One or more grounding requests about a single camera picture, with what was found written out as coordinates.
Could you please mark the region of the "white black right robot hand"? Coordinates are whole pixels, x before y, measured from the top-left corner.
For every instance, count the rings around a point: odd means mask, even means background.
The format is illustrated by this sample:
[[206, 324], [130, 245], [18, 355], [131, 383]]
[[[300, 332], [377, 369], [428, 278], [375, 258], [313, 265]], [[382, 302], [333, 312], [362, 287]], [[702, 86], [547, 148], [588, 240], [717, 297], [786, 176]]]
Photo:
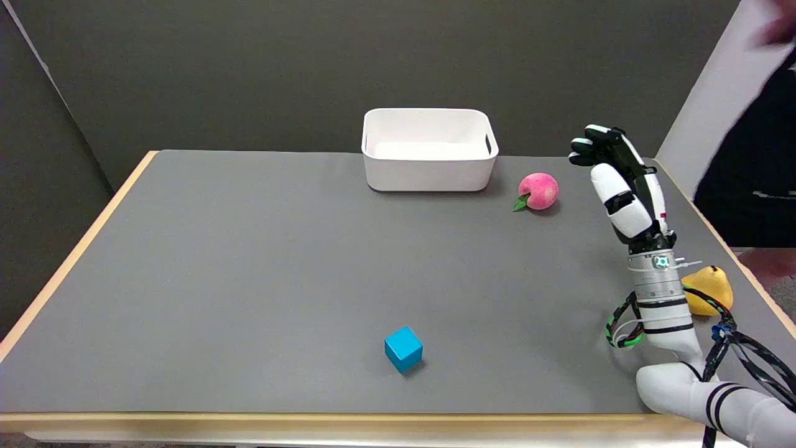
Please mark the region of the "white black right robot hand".
[[590, 124], [572, 139], [571, 164], [590, 168], [590, 179], [629, 253], [671, 250], [676, 233], [669, 229], [657, 168], [648, 166], [625, 131]]

